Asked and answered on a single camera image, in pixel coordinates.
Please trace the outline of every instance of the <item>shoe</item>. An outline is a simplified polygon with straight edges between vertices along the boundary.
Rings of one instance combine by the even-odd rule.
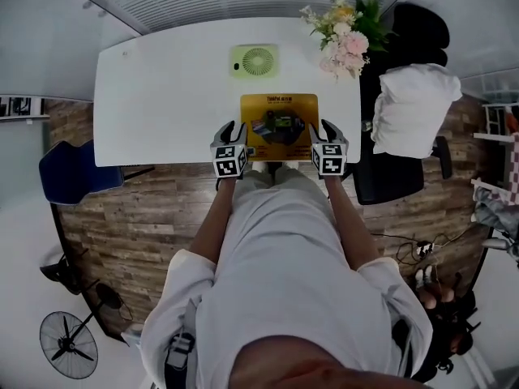
[[[414,281],[416,282],[416,285],[414,286],[414,289],[420,289],[423,288],[423,269],[420,268],[416,271],[414,274]]]
[[[267,162],[266,161],[253,161],[252,169],[257,172],[260,172],[260,173],[266,173],[268,171]]]
[[[299,169],[299,162],[298,161],[283,161],[283,165],[288,167],[289,169]]]
[[[425,285],[432,282],[432,265],[427,265],[423,271],[423,283]]]

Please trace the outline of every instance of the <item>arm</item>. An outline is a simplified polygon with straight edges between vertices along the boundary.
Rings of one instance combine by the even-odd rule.
[[[217,196],[190,248],[190,252],[193,254],[203,256],[216,264],[220,258],[221,244],[224,241],[227,222],[232,211],[235,185],[236,178],[234,177],[221,180]]]
[[[380,258],[375,242],[337,176],[324,177],[346,261],[354,270]]]

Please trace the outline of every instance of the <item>wooden floor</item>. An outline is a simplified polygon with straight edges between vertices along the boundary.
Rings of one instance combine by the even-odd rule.
[[[65,101],[46,101],[50,115],[51,141],[67,140],[80,145],[92,139],[92,105]],[[470,227],[474,205],[470,179],[485,168],[483,142],[472,133],[483,128],[484,113],[478,102],[464,97],[455,102],[445,119],[441,134],[449,142],[453,158],[453,177],[441,177],[435,158],[424,161],[423,191],[381,205],[362,207],[355,198],[353,180],[344,182],[356,208],[373,233],[412,237],[445,243]],[[125,168],[133,173],[135,168]],[[314,180],[310,165],[302,171]],[[215,195],[211,164],[158,165],[151,173],[129,180],[124,187],[89,195],[75,207],[59,207],[66,239],[76,254],[89,251],[76,264],[84,283],[100,279],[122,297],[135,322],[142,323],[158,302],[166,270],[177,250],[188,248]],[[445,283],[454,273],[463,275],[461,293],[471,282],[481,253],[481,241],[488,229],[475,227],[458,241],[434,253],[428,263],[437,264]],[[376,237],[381,253],[396,256],[399,245],[393,237]],[[408,253],[403,246],[399,257]],[[411,255],[404,258],[401,271],[410,276],[416,269]],[[110,331],[119,333],[129,324],[130,313],[104,308],[101,317]]]

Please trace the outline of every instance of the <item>gray pants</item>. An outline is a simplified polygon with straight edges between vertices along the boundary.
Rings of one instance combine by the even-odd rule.
[[[249,193],[253,190],[261,189],[290,189],[302,190],[312,196],[314,200],[329,206],[328,199],[321,191],[321,189],[308,177],[302,174],[299,170],[291,169],[282,165],[276,170],[275,184],[272,182],[272,177],[269,173],[260,173],[255,170],[247,172],[242,180],[238,180],[234,190],[234,200]]]

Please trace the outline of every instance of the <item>white shirt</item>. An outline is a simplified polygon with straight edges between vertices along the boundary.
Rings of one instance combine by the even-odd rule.
[[[351,270],[331,207],[300,190],[256,190],[235,201],[217,267],[187,250],[171,259],[141,339],[144,367],[161,388],[168,344],[189,300],[200,297],[202,388],[226,388],[240,350],[267,336],[309,340],[346,367],[385,374],[397,374],[401,363],[392,339],[395,311],[410,327],[413,373],[432,337],[397,264],[381,258]]]

